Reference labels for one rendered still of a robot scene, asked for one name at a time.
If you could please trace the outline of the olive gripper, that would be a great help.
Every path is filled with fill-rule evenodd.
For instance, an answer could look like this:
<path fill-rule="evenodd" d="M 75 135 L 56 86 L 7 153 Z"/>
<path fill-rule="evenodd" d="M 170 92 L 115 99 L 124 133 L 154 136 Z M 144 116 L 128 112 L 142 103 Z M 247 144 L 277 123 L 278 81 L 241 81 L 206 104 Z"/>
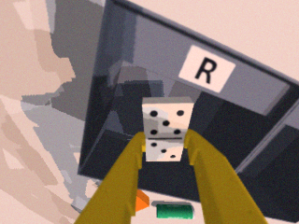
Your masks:
<path fill-rule="evenodd" d="M 205 224 L 268 224 L 227 159 L 199 133 L 183 142 L 193 165 Z M 144 132 L 120 154 L 74 224 L 131 224 L 135 217 L 138 169 L 146 151 Z"/>

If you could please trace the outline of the white domino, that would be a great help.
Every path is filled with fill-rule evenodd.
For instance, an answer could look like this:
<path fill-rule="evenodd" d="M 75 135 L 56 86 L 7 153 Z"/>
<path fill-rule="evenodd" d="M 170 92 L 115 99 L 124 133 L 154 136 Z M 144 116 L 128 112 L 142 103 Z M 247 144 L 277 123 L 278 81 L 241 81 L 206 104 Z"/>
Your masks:
<path fill-rule="evenodd" d="M 146 161 L 180 161 L 192 107 L 190 97 L 143 97 Z"/>

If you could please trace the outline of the green aa battery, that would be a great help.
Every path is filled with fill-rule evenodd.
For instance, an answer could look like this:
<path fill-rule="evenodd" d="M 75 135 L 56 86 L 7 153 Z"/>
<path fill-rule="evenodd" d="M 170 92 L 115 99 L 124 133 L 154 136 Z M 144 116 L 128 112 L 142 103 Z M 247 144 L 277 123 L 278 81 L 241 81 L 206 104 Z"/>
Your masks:
<path fill-rule="evenodd" d="M 195 210 L 188 204 L 156 204 L 156 217 L 195 219 Z"/>

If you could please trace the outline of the dark grey bin marked r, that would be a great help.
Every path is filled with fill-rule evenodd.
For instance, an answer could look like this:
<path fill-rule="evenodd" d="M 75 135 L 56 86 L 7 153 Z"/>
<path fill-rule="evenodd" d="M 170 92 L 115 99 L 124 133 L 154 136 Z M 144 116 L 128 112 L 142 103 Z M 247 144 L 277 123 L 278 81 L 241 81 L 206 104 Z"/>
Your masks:
<path fill-rule="evenodd" d="M 78 175 L 102 181 L 144 132 L 143 97 L 189 96 L 188 129 L 239 172 L 263 216 L 299 222 L 299 81 L 129 0 L 105 2 Z M 180 161 L 142 152 L 137 189 L 200 203 L 188 149 Z"/>

